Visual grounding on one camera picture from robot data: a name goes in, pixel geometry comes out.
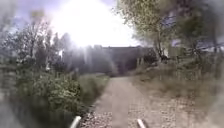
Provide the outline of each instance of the shrub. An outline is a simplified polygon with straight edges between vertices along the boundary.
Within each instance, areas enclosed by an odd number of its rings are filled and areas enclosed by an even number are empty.
[[[16,96],[43,126],[68,127],[99,96],[101,90],[97,88],[96,77],[85,77],[86,84],[83,84],[83,77],[77,81],[64,74],[26,71],[17,79]]]

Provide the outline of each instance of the green tree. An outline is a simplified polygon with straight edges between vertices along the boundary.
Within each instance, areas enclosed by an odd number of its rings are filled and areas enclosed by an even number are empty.
[[[153,43],[157,59],[161,60],[163,43],[170,39],[175,24],[174,16],[165,1],[119,0],[118,13],[136,30],[135,37]]]

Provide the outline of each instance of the sun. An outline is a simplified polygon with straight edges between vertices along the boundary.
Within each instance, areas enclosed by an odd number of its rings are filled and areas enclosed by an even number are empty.
[[[100,0],[70,0],[55,13],[52,24],[55,31],[69,33],[81,47],[137,45],[133,30]]]

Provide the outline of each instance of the dirt path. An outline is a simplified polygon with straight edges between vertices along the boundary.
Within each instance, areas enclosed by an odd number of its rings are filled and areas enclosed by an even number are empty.
[[[196,123],[176,100],[141,93],[128,77],[112,78],[95,106],[93,116],[82,127],[137,128],[140,118],[150,128],[213,128]]]

